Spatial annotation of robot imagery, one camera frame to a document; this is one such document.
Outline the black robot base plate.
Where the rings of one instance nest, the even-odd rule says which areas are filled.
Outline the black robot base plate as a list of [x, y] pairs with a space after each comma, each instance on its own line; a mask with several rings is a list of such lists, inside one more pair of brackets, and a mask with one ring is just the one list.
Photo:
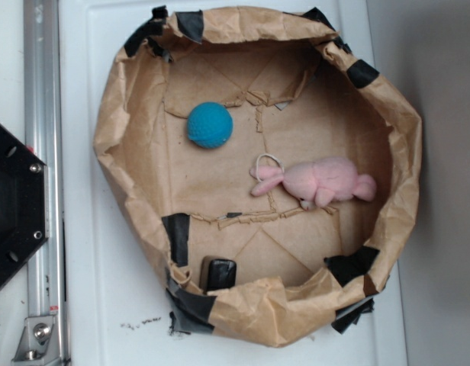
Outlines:
[[47, 166], [0, 124], [0, 290], [47, 240]]

